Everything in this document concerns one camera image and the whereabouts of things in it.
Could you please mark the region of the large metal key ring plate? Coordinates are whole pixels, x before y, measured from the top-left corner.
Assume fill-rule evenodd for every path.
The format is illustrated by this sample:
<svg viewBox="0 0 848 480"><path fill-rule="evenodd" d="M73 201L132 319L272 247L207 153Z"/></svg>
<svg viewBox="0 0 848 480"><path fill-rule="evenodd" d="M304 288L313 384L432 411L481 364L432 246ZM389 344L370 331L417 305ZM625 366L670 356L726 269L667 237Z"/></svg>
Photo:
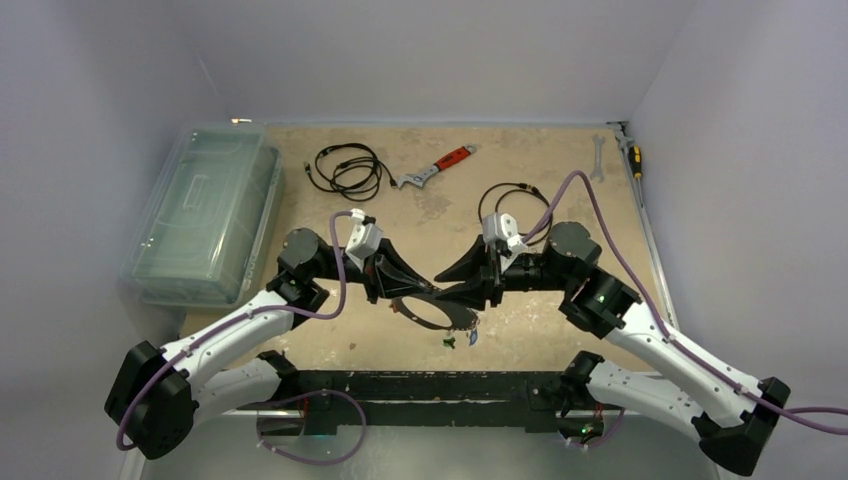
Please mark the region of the large metal key ring plate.
<svg viewBox="0 0 848 480"><path fill-rule="evenodd" d="M425 316L416 313L409 302L417 300L438 309L449 320L448 325L436 324L429 321ZM456 303L439 300L434 294L415 294L406 297L395 298L390 303L391 310L404 316L418 326L434 331L467 331L477 328L479 318L475 311L462 307Z"/></svg>

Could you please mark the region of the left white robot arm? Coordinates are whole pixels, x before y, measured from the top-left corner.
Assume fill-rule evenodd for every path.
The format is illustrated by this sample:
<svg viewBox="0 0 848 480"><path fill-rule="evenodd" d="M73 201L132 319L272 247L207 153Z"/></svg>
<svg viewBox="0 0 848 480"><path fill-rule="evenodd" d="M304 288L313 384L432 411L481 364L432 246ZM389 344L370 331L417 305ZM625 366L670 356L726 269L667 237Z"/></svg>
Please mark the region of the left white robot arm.
<svg viewBox="0 0 848 480"><path fill-rule="evenodd" d="M355 227L347 247L336 236L294 230L276 276L244 305L181 340L161 347L143 341L128 351L104 406L118 427L117 447L158 459L216 416L253 404L284 409L303 399L299 373L281 353L231 364L307 320L338 317L348 283L362 285L371 303L435 289L375 224Z"/></svg>

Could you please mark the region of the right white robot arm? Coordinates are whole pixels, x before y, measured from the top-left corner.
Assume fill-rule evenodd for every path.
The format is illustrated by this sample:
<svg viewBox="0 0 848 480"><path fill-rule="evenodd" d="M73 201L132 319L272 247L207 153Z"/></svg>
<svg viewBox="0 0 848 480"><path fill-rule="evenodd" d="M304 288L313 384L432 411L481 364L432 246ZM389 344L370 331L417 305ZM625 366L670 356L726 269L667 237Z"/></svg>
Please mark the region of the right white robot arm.
<svg viewBox="0 0 848 480"><path fill-rule="evenodd" d="M543 249L532 253L513 218L494 214L472 247L437 274L450 285L438 297L482 311L506 292L563 293L558 309L573 326L654 370L639 374L581 351L561 378L564 412L591 401L622 407L695 441L719 467L752 475L778 422L772 409L785 406L790 388L739 371L671 327L646 298L599 266L601 253L577 222L555 224Z"/></svg>

